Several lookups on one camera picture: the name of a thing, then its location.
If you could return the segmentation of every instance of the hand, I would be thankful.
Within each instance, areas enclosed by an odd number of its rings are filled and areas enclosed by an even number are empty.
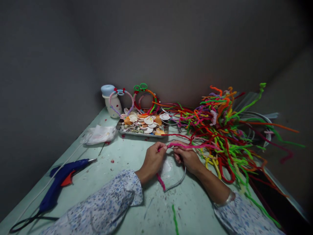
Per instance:
[[[187,145],[186,143],[181,142],[179,140],[175,140],[172,143]],[[177,163],[180,164],[182,162],[182,159],[181,159],[182,157],[184,164],[190,173],[195,175],[204,167],[198,155],[193,151],[192,148],[183,148],[180,146],[175,146],[173,149],[174,149],[174,157]]]
[[[166,150],[166,144],[161,142],[156,142],[147,149],[146,157],[142,167],[140,170],[135,172],[141,182],[141,185],[151,180],[153,176],[159,171],[163,164],[163,158]]]

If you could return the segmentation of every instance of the sleeve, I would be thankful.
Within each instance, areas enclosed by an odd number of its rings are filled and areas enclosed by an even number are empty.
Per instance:
[[[129,206],[139,205],[142,200],[137,175],[131,170],[123,170],[41,234],[110,234],[120,224]]]
[[[243,199],[238,193],[233,201],[225,206],[214,206],[216,217],[232,235],[272,235],[284,233],[259,209]]]

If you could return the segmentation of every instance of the blue bottle cap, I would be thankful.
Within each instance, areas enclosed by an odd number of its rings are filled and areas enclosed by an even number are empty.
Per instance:
[[[115,86],[113,85],[104,85],[101,87],[101,92],[104,96],[110,96],[114,89]]]

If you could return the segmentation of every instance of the plastic bag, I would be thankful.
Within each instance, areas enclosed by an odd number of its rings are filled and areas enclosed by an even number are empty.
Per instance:
[[[80,142],[86,145],[99,144],[113,140],[115,138],[115,134],[115,127],[103,127],[97,125],[96,127],[88,129],[87,133],[81,138]]]

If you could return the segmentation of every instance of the hot glue gun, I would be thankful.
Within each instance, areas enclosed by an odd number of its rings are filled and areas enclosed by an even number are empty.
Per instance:
[[[61,193],[62,187],[67,186],[72,183],[72,177],[80,172],[82,169],[90,165],[91,163],[96,162],[97,159],[82,159],[76,162],[65,164],[61,170],[55,175],[54,181],[46,193],[44,199],[41,201],[39,206],[39,212],[43,213],[57,205],[58,197]],[[60,167],[56,167],[51,170],[50,177],[52,177],[55,172]]]
[[[58,218],[55,217],[46,217],[40,216],[42,213],[51,210],[54,208],[58,203],[58,197],[61,193],[62,187],[67,186],[72,183],[72,176],[80,172],[86,166],[90,165],[91,163],[96,162],[97,159],[83,159],[72,163],[65,164],[57,173],[56,171],[60,168],[60,166],[54,168],[50,172],[50,177],[52,177],[55,173],[54,181],[50,186],[48,192],[46,193],[45,197],[40,203],[39,211],[35,216],[21,220],[20,222],[13,225],[10,229],[9,233],[15,233],[20,231],[21,229],[25,228],[35,219],[46,219],[46,220],[53,220],[56,221]],[[15,229],[16,226],[23,224],[23,226]]]

